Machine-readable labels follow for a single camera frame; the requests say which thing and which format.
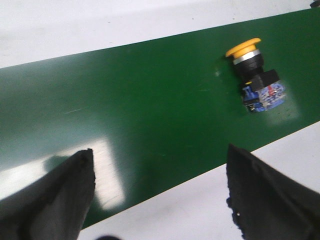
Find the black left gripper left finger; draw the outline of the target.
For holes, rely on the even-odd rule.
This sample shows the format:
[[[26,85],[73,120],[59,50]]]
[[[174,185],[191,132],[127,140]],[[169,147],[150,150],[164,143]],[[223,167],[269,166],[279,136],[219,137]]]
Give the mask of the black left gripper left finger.
[[[80,150],[0,201],[2,240],[76,240],[94,198],[93,150]]]

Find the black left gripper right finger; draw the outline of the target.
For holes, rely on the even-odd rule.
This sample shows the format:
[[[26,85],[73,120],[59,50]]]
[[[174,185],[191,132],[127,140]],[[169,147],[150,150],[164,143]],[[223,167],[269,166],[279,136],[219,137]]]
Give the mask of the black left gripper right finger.
[[[232,220],[245,240],[318,240],[320,194],[232,144],[226,161]]]

